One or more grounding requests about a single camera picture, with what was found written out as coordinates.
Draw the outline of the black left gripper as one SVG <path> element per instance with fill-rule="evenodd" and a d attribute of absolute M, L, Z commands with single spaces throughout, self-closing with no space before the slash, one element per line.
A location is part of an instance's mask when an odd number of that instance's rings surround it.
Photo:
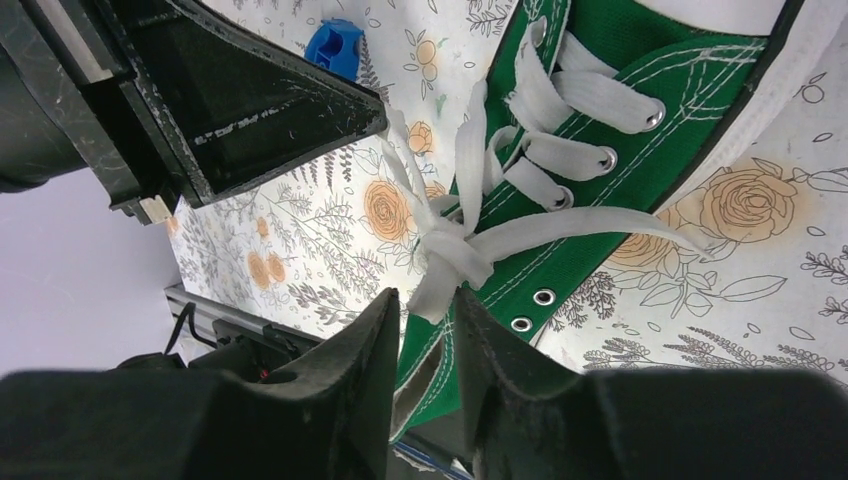
<path fill-rule="evenodd" d="M 5 1 L 1 190 L 80 170 L 144 225 L 383 132 L 380 97 L 198 1 Z"/>

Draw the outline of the green canvas sneaker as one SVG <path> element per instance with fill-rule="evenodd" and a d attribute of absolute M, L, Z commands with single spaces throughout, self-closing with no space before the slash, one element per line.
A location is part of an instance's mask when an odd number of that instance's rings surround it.
<path fill-rule="evenodd" d="M 399 175 L 425 266 L 407 304 L 389 437 L 460 406 L 451 303 L 470 288 L 528 341 L 623 275 L 693 315 L 694 260 L 782 235 L 799 183 L 737 159 L 797 93 L 843 1 L 525 1 L 455 137 L 452 192 Z"/>

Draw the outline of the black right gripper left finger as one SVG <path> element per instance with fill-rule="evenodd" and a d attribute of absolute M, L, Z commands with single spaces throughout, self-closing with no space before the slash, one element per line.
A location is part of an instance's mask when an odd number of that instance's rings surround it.
<path fill-rule="evenodd" d="M 257 383 L 220 369 L 20 371 L 1 381 L 5 479 L 382 479 L 398 358 L 387 288 Z"/>

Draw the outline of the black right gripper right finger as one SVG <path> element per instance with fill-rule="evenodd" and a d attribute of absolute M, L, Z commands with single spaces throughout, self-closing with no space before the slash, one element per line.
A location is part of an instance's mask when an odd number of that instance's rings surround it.
<path fill-rule="evenodd" d="M 571 371 L 453 299 L 478 479 L 843 479 L 847 396 L 803 370 Z"/>

